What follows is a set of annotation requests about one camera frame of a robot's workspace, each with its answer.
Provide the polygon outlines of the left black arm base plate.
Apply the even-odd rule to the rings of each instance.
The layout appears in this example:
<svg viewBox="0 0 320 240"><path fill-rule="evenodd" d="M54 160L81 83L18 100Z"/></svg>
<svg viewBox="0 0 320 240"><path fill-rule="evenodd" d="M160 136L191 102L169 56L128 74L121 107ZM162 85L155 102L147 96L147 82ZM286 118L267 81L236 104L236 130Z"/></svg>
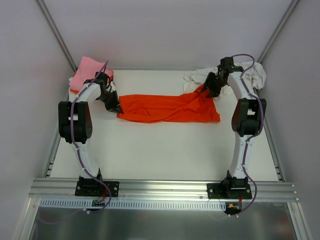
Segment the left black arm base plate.
<svg viewBox="0 0 320 240"><path fill-rule="evenodd" d="M119 182L118 181L103 181L109 188L112 197L118 197ZM75 188L75 196L78 197L102 197L103 194L108 197L109 192L104 185L95 181L92 178L80 177Z"/></svg>

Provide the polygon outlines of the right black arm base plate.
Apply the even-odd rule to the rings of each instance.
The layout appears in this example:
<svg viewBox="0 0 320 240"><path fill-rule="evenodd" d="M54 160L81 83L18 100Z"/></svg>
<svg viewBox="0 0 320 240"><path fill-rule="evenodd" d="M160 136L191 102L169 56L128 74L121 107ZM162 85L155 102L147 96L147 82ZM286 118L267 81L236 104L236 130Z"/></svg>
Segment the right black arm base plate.
<svg viewBox="0 0 320 240"><path fill-rule="evenodd" d="M249 184L245 184L240 187L226 186L223 182L220 183L208 183L206 185L207 195L209 199L231 199L236 200L243 198L250 200L253 198L251 187Z"/></svg>

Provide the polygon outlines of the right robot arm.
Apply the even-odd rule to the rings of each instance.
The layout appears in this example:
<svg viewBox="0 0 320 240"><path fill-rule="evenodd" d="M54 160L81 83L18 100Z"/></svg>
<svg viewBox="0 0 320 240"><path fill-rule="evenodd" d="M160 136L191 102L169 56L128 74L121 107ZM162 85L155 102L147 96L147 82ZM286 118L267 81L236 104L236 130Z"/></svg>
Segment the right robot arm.
<svg viewBox="0 0 320 240"><path fill-rule="evenodd" d="M225 86L231 87L237 104L231 118L231 128L235 133L232 162L226 177L220 183L207 184L209 199L252 198L248 174L250 152L255 138L262 133L267 102L259 98L252 87L245 82L246 69L236 66L233 56L220 60L217 73L210 72L201 89L207 91L207 98L216 98Z"/></svg>

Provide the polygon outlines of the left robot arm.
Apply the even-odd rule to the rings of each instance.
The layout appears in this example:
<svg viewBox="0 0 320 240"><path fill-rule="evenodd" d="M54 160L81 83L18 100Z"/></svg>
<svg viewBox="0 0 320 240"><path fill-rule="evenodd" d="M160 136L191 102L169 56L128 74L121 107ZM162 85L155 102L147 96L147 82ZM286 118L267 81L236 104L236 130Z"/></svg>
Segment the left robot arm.
<svg viewBox="0 0 320 240"><path fill-rule="evenodd" d="M111 77L104 72L96 72L93 79L87 79L80 92L72 101L58 104L59 135L73 149L80 168L79 181L86 183L86 189L93 196L104 190L101 170L90 150L93 123L90 104L100 101L108 112L122 114L116 87Z"/></svg>

